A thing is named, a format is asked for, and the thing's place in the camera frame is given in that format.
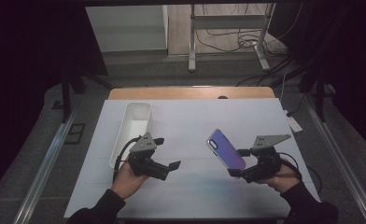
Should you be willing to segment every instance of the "table leg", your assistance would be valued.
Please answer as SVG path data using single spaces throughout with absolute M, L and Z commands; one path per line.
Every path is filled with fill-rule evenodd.
M 190 16 L 190 52 L 189 52 L 189 71 L 195 72 L 195 14 L 194 5 L 191 5 L 191 16 Z
M 267 33 L 267 29 L 268 29 L 268 25 L 270 23 L 271 14 L 273 13 L 274 5 L 275 5 L 275 3 L 271 3 L 267 7 L 267 10 L 265 11 L 265 18 L 264 18 L 264 21 L 262 22 L 259 39 L 258 39 L 256 46 L 254 47 L 256 54 L 259 58 L 260 64 L 261 64 L 261 68 L 264 71 L 270 71 L 270 66 L 268 65 L 267 60 L 264 57 L 264 47 L 262 46 L 262 42 L 264 41 L 265 34 Z

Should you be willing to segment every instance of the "smartphone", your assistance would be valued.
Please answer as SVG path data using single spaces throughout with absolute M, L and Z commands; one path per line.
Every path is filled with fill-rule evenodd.
M 207 139 L 206 144 L 227 169 L 245 169 L 244 159 L 221 130 L 216 129 Z

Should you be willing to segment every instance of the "person's arm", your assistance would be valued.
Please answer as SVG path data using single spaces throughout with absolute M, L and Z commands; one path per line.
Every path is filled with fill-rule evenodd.
M 117 213 L 125 205 L 124 199 L 135 194 L 143 182 L 145 175 L 135 175 L 128 162 L 122 164 L 112 187 L 107 189 L 93 208 L 82 208 L 76 211 L 67 224 L 113 224 Z
M 290 205 L 290 212 L 284 224 L 333 224 L 337 223 L 338 209 L 330 203 L 319 203 L 294 172 L 285 165 L 273 177 L 263 179 L 259 184 L 267 184 L 278 191 Z

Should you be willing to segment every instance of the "hand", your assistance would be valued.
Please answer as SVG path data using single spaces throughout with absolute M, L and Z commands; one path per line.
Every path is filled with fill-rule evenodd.
M 135 175 L 130 163 L 125 161 L 119 169 L 111 190 L 122 199 L 127 199 L 135 194 L 147 179 L 146 175 Z
M 282 164 L 281 169 L 273 177 L 257 181 L 258 184 L 267 184 L 276 191 L 283 193 L 300 183 L 294 171 Z

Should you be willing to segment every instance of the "wooden table edge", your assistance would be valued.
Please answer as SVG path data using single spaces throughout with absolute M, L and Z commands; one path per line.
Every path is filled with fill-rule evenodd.
M 184 99 L 275 98 L 269 87 L 146 87 L 114 89 L 109 100 L 184 100 Z

